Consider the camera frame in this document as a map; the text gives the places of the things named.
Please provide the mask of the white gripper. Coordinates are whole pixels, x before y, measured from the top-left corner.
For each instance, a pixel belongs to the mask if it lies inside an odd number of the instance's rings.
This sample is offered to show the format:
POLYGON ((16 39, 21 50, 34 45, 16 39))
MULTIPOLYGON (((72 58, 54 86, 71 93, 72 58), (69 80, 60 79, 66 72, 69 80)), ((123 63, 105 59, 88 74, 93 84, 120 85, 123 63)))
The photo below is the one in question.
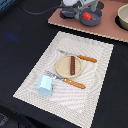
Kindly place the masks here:
POLYGON ((79 17, 83 7, 90 6, 92 11, 96 10, 99 0, 62 0, 63 8, 74 8, 78 10, 79 17))

